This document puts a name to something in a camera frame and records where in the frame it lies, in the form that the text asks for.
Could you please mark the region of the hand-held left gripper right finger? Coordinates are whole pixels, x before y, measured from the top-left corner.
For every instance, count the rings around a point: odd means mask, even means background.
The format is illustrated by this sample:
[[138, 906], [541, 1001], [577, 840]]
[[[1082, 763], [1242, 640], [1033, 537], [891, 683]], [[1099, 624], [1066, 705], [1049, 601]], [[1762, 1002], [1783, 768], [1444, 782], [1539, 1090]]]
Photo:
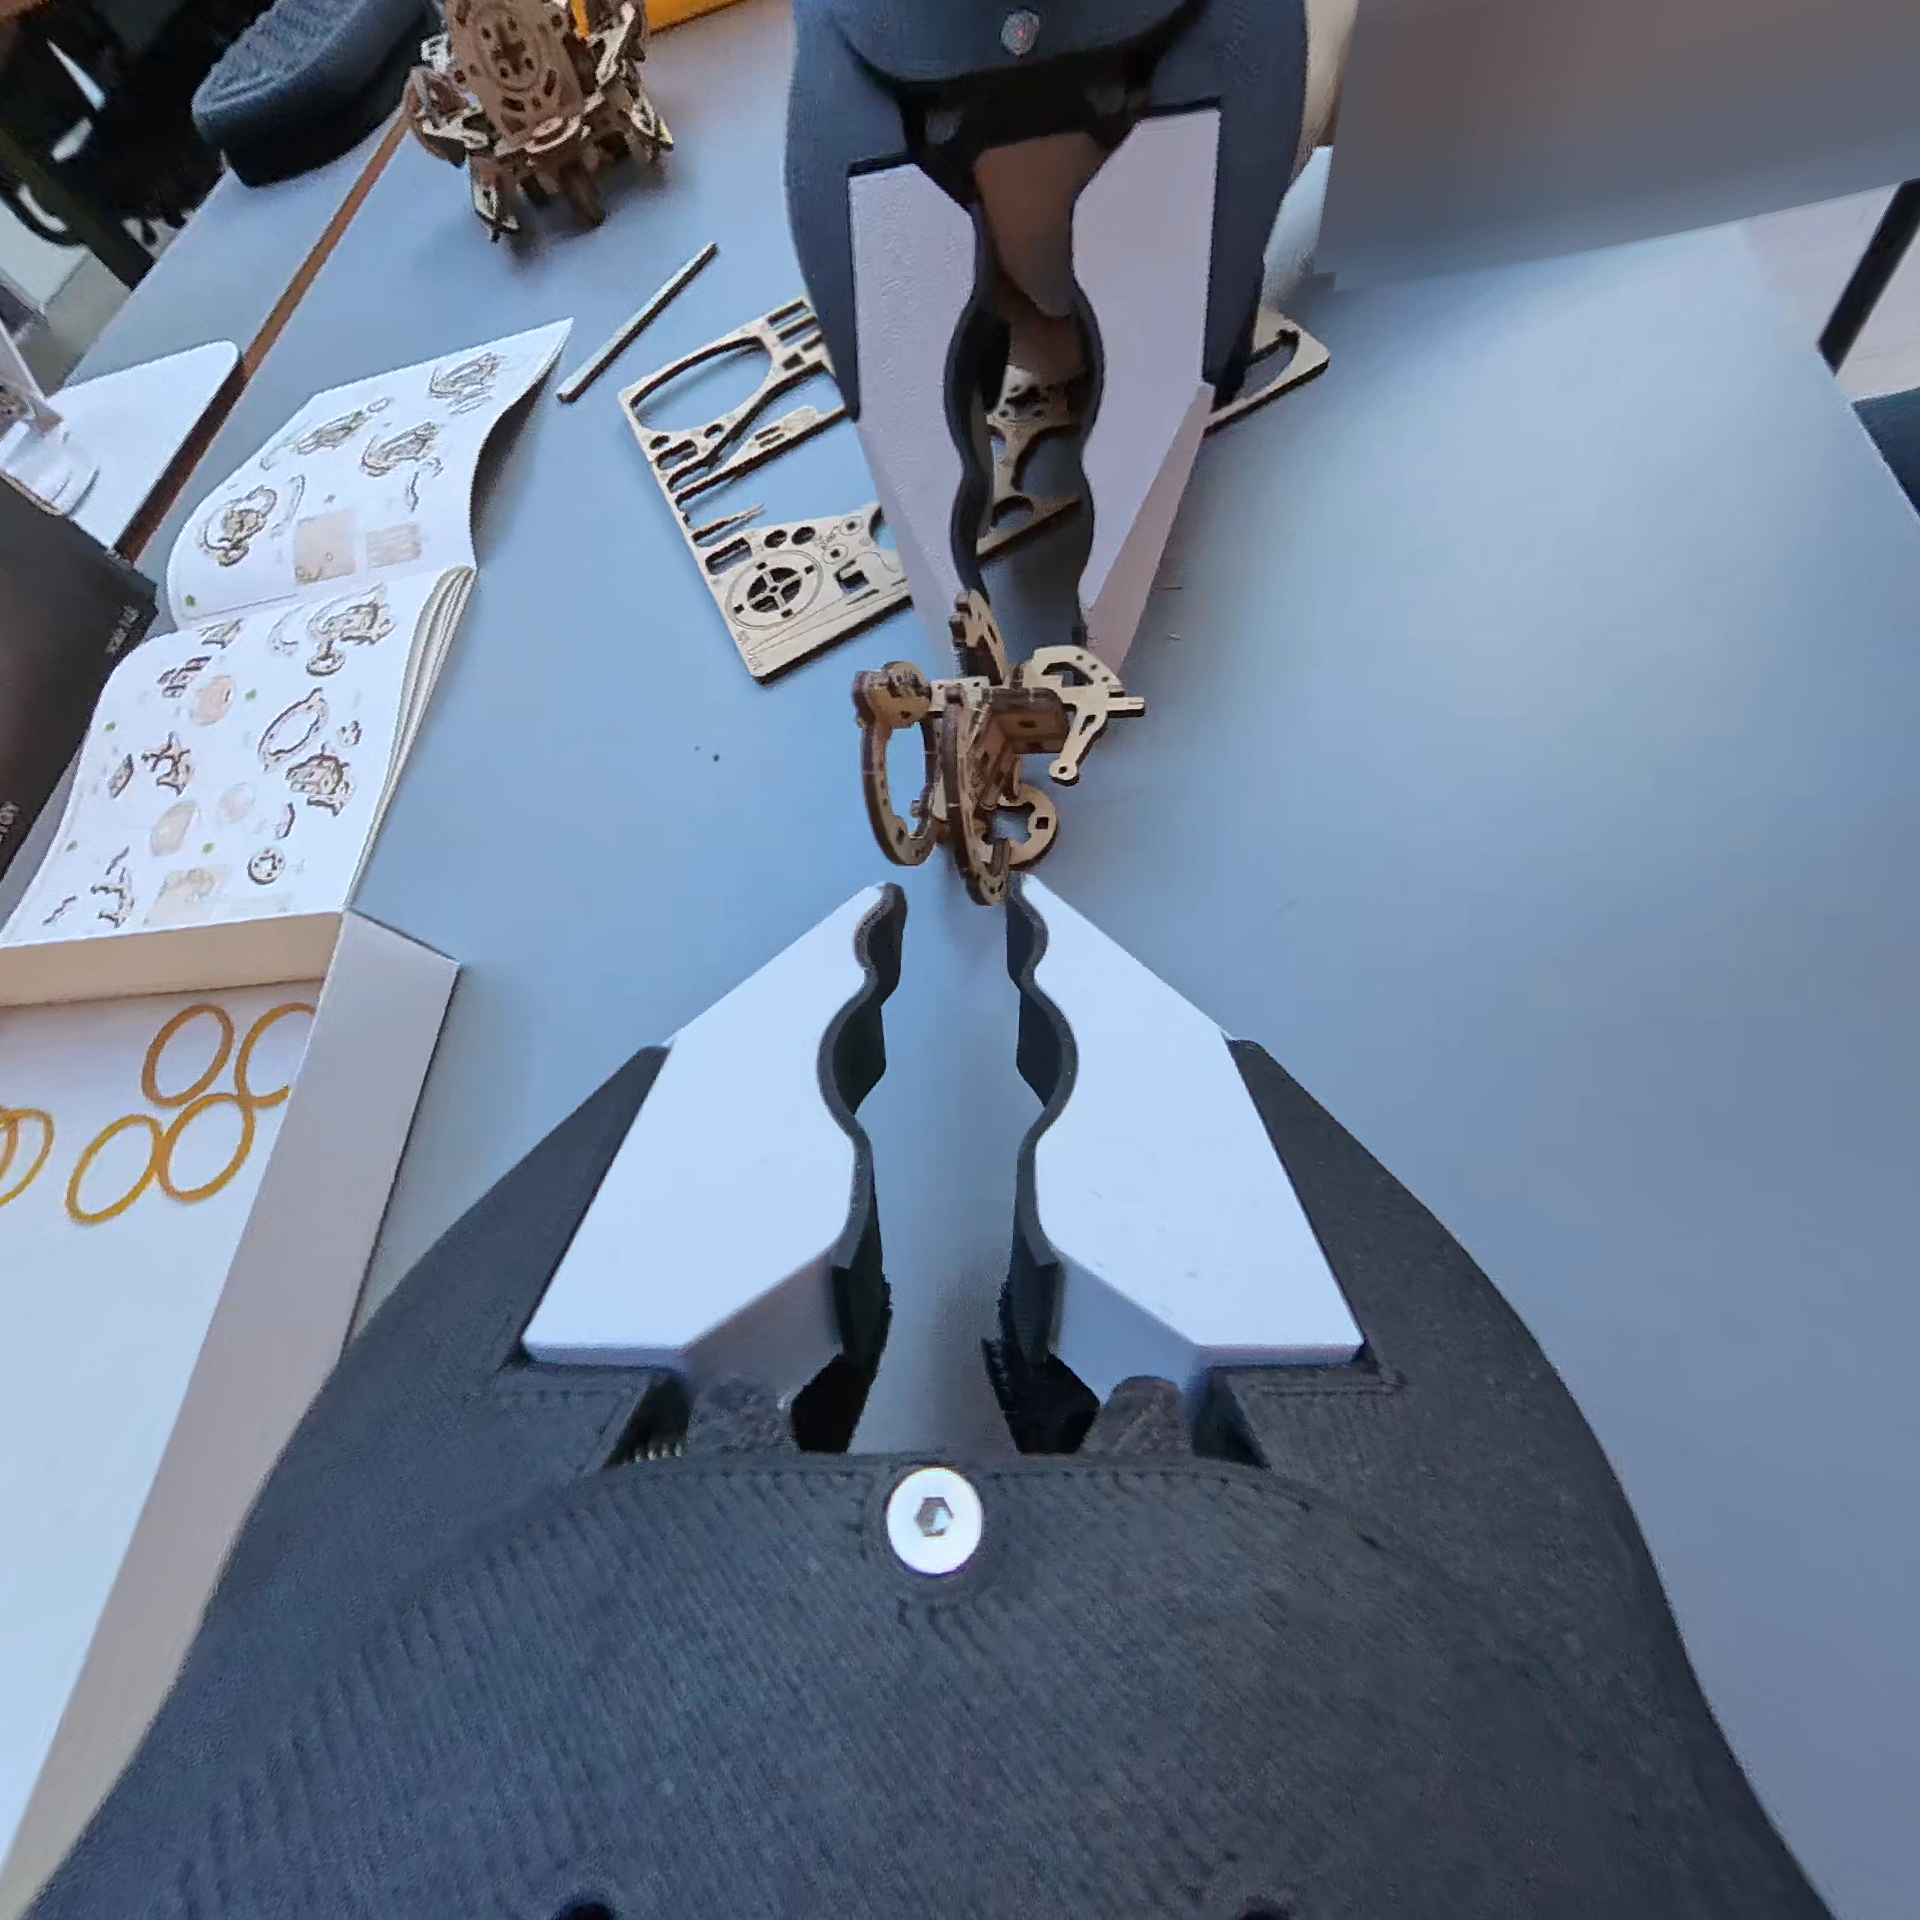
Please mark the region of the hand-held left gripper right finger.
[[1039, 1099], [989, 1379], [1020, 1449], [1076, 1449], [1126, 1379], [1353, 1362], [1362, 1330], [1217, 1018], [1038, 880], [1005, 898]]

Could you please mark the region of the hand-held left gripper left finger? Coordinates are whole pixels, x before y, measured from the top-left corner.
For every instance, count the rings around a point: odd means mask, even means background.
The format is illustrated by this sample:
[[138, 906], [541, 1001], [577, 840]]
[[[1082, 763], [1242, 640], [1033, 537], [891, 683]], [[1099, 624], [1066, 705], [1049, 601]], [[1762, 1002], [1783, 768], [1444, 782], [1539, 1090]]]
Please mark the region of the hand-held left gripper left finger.
[[686, 1022], [526, 1333], [531, 1360], [769, 1390], [845, 1449], [891, 1327], [873, 1144], [905, 893], [873, 885]]

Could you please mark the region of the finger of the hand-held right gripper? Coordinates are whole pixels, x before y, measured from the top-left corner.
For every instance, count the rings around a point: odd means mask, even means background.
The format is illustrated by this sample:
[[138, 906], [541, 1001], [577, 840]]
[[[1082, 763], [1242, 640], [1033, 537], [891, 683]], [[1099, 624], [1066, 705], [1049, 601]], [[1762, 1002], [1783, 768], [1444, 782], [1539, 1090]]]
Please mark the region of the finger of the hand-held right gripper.
[[993, 496], [978, 392], [975, 217], [915, 159], [849, 182], [854, 280], [854, 426], [916, 608], [980, 586]]
[[1137, 634], [1214, 401], [1217, 142], [1217, 107], [1145, 115], [1073, 207], [1073, 271], [1098, 347], [1084, 431], [1089, 638]]

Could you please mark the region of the wooden model subassembly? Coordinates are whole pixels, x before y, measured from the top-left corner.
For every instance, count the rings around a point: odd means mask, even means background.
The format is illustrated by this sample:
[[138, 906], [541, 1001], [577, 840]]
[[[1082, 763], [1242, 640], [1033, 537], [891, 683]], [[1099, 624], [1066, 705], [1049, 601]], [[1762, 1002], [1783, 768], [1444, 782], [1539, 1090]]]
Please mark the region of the wooden model subassembly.
[[[1023, 761], [1039, 754], [1052, 782], [1075, 784], [1105, 727], [1145, 713], [1142, 696], [1073, 645], [1039, 648], [1005, 683], [929, 679], [897, 659], [857, 672], [851, 690], [881, 850], [908, 867], [949, 850], [978, 904], [996, 904], [1060, 824], [1057, 799], [1023, 778]], [[903, 731], [918, 731], [923, 747], [923, 789], [908, 810], [890, 785], [891, 739]]]

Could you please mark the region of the laser-cut plywood parts sheet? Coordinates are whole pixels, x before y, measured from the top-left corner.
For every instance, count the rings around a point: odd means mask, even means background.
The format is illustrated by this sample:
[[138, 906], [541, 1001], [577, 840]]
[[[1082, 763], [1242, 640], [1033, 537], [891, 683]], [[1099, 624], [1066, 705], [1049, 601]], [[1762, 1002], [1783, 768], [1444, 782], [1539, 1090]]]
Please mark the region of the laser-cut plywood parts sheet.
[[[740, 353], [761, 363], [758, 384], [742, 401], [691, 426], [646, 422], [646, 403], [660, 387]], [[1301, 387], [1326, 373], [1327, 363], [1324, 343], [1276, 305], [1261, 304], [1253, 373], [1270, 377], [1221, 401], [1206, 431]], [[833, 387], [830, 403], [802, 401], [779, 415], [770, 410], [782, 395], [813, 377]], [[833, 384], [822, 326], [807, 298], [782, 301], [734, 326], [630, 384], [618, 399], [754, 680], [772, 680], [908, 605], [905, 565], [881, 539], [878, 501], [790, 521], [763, 521], [758, 505], [706, 521], [697, 514], [705, 496], [732, 489], [754, 469], [849, 419], [849, 406]], [[980, 560], [1076, 514], [1076, 496], [1038, 490], [1026, 470], [1039, 446], [1076, 431], [1078, 403], [1069, 382], [1039, 382], [1014, 363], [1003, 373], [989, 409], [993, 506], [975, 544]]]

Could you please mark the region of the assembled wooden model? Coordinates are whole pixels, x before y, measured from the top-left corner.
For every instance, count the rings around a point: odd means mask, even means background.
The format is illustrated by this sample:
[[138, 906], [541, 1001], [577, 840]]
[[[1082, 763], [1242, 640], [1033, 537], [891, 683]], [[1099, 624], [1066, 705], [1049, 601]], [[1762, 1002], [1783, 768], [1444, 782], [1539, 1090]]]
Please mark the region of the assembled wooden model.
[[522, 227], [522, 202], [562, 201], [601, 223], [596, 176], [675, 147], [645, 87], [645, 3], [446, 1], [444, 23], [402, 110], [417, 142], [466, 173], [493, 239]]

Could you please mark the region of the person's right hand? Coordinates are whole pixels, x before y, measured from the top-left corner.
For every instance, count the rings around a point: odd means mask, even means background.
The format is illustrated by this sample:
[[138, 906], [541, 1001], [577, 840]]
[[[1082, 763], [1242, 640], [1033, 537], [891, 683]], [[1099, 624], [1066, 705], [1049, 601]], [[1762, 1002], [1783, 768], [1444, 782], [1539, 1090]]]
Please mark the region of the person's right hand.
[[989, 145], [974, 162], [998, 269], [1046, 319], [1073, 315], [1073, 207], [1105, 158], [1090, 133], [1069, 130]]

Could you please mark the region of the thin wooden stick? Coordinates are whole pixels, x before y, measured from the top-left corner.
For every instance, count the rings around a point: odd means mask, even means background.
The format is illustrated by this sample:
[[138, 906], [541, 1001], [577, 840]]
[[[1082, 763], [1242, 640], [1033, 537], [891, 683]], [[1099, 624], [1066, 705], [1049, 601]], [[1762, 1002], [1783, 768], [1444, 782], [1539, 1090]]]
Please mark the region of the thin wooden stick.
[[655, 323], [671, 301], [677, 301], [692, 280], [697, 280], [717, 257], [717, 242], [706, 242], [699, 251], [675, 269], [618, 329], [601, 343], [580, 365], [570, 369], [558, 384], [559, 401], [577, 401], [590, 385], [594, 385], [615, 360], [630, 349], [645, 329]]

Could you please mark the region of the group of yellow rubber bands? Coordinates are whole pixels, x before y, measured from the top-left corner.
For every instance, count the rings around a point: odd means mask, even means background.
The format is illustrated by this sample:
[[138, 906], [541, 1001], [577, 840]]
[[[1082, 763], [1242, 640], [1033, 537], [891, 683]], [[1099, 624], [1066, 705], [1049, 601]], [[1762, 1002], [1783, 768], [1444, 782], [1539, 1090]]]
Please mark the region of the group of yellow rubber bands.
[[319, 983], [7, 1007], [2, 1227], [209, 1227], [253, 1192], [293, 1105]]

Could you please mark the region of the open instruction booklet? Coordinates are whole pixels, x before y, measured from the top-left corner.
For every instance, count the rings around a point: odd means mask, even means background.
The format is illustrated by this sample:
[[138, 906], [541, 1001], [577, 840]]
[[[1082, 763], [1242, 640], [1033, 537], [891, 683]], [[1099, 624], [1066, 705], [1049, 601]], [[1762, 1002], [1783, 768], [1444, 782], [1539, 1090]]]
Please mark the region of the open instruction booklet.
[[572, 319], [309, 399], [211, 490], [5, 925], [5, 1006], [324, 971], [473, 592], [484, 449]]

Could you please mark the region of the white cardboard box tray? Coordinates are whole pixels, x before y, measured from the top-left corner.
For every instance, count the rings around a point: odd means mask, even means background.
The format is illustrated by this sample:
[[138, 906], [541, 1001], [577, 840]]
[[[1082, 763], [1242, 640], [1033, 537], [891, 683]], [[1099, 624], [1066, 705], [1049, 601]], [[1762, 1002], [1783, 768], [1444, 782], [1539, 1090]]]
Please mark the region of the white cardboard box tray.
[[103, 1239], [2, 1230], [5, 1914], [132, 1759], [362, 1303], [459, 963], [355, 912], [303, 958], [326, 969], [148, 993], [319, 983], [243, 1206]]

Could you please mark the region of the black metal leg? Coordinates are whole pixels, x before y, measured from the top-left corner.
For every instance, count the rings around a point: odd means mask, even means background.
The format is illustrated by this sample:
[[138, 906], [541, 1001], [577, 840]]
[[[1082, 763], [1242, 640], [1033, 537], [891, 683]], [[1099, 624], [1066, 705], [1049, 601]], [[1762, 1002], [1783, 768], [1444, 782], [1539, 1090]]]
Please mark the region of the black metal leg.
[[1897, 269], [1905, 265], [1917, 235], [1917, 198], [1917, 177], [1908, 177], [1894, 187], [1851, 275], [1843, 283], [1831, 315], [1818, 335], [1818, 352], [1831, 373], [1843, 367]]

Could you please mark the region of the dark blue seat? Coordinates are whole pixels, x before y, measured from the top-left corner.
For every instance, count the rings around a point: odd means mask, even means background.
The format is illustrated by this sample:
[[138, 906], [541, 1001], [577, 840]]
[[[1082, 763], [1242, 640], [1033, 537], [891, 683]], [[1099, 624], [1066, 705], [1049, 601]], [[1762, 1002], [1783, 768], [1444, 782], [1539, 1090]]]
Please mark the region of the dark blue seat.
[[1913, 511], [1920, 509], [1920, 391], [1855, 399], [1855, 415]]

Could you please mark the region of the black chair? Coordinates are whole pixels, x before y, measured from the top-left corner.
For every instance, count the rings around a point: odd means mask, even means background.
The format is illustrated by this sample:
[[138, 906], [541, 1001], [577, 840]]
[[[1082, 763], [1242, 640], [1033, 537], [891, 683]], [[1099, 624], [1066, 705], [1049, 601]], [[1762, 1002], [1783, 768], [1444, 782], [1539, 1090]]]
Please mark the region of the black chair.
[[5, 210], [126, 288], [220, 182], [191, 103], [253, 1], [5, 1]]

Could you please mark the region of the black product box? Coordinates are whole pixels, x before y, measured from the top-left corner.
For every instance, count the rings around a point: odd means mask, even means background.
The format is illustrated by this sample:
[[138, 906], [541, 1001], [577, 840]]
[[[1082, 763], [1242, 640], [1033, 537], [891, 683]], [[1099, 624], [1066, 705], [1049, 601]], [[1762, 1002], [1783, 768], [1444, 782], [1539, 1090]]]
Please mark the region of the black product box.
[[158, 611], [148, 575], [2, 481], [2, 867], [52, 798], [121, 655]]

